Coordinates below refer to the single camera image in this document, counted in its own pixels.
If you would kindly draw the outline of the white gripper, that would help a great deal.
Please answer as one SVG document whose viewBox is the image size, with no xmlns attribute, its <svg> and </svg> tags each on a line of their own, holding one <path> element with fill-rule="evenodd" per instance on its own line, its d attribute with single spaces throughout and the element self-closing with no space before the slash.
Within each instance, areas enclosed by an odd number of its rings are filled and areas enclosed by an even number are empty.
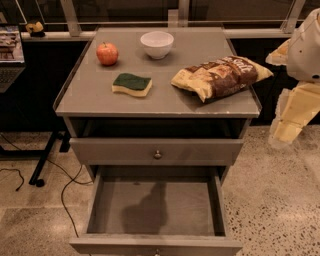
<svg viewBox="0 0 320 256">
<path fill-rule="evenodd" d="M 320 8 L 308 15 L 290 40 L 269 53 L 266 62 L 284 65 L 290 77 L 306 81 L 282 90 L 269 130 L 271 145 L 289 145 L 320 112 Z"/>
</svg>

